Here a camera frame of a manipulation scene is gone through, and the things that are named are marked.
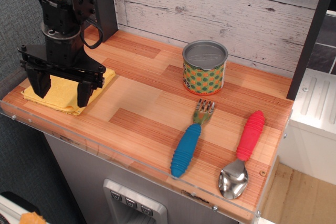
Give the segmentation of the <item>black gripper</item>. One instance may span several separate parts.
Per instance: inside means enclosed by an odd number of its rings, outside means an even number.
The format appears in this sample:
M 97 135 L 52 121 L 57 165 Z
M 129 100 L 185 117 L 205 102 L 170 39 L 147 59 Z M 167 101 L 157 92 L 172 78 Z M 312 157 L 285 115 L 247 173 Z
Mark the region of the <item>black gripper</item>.
M 94 88 L 104 84 L 106 68 L 90 58 L 80 37 L 56 40 L 47 37 L 44 45 L 21 45 L 22 66 L 34 93 L 44 98 L 51 87 L 50 76 L 78 82 L 77 105 L 88 105 Z

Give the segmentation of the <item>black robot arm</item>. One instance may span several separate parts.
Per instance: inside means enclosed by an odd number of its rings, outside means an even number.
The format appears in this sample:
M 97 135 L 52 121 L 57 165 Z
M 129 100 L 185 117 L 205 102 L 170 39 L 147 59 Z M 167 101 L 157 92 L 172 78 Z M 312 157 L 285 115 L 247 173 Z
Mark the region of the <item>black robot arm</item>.
M 92 23 L 94 0 L 39 0 L 45 36 L 43 45 L 21 45 L 21 66 L 36 95 L 44 98 L 51 76 L 78 83 L 77 105 L 86 107 L 94 90 L 102 88 L 106 68 L 85 52 L 83 25 Z

